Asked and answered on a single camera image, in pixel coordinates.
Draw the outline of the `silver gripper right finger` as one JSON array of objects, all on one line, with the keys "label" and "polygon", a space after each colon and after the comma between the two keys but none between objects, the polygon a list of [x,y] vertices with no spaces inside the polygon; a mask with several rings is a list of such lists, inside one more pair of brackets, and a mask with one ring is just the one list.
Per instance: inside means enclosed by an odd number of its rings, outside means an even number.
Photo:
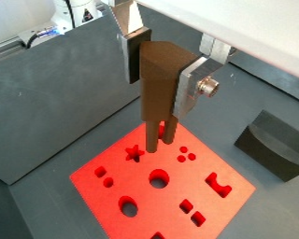
[{"label": "silver gripper right finger", "polygon": [[213,73],[225,65],[234,55],[236,48],[229,44],[203,34],[199,51],[202,55],[181,71],[178,92],[174,104],[174,116],[181,119],[197,105],[201,95],[213,97],[218,91],[219,83]]}]

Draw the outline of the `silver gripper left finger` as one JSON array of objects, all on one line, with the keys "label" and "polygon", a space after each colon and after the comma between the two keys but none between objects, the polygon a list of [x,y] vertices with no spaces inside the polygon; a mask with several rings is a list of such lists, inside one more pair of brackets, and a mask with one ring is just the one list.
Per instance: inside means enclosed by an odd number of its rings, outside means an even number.
[{"label": "silver gripper left finger", "polygon": [[111,13],[120,28],[126,80],[134,84],[141,79],[141,43],[151,40],[153,30],[143,25],[135,0],[114,0]]}]

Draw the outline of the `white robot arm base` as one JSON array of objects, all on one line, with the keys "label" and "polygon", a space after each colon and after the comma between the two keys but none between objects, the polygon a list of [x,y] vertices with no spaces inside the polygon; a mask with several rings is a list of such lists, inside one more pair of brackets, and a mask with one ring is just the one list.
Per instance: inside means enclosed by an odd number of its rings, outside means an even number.
[{"label": "white robot arm base", "polygon": [[102,0],[52,0],[52,2],[55,13],[51,20],[19,34],[28,49],[103,16]]}]

